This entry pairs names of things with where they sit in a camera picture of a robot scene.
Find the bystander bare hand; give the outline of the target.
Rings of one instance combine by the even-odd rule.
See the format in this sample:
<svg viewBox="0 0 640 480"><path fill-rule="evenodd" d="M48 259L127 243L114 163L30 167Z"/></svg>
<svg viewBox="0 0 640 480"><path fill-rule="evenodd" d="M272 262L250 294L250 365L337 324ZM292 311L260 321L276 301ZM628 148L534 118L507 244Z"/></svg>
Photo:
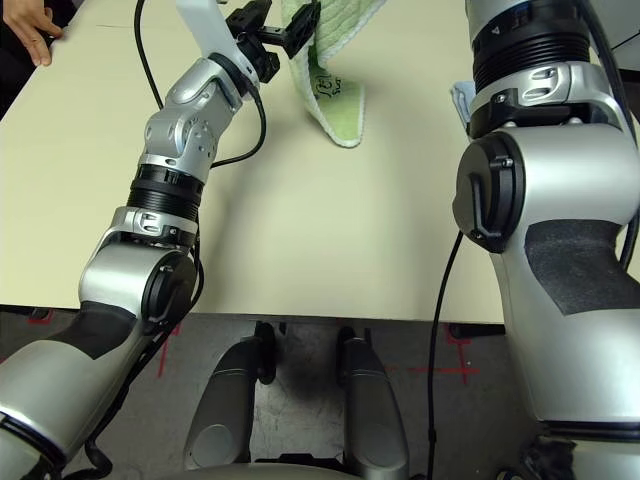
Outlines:
<svg viewBox="0 0 640 480"><path fill-rule="evenodd" d="M52 54L45 37L59 39L64 30L53 22L53 10L43 1L3 0L2 20L27 50L35 67L49 66Z"/></svg>

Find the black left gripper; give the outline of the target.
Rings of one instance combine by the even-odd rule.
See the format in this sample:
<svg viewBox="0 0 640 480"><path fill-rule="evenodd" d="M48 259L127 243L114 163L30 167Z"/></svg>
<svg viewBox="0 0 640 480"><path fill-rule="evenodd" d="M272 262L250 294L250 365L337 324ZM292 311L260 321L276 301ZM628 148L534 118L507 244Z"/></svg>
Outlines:
<svg viewBox="0 0 640 480"><path fill-rule="evenodd" d="M294 58L315 32L321 13L320 2L305 3L296 11L294 24L268 27L264 23L271 4L271 1L249 1L226 18L238 48L263 84L269 83L280 68L278 55L267 51L263 43L279 46L289 58Z"/></svg>

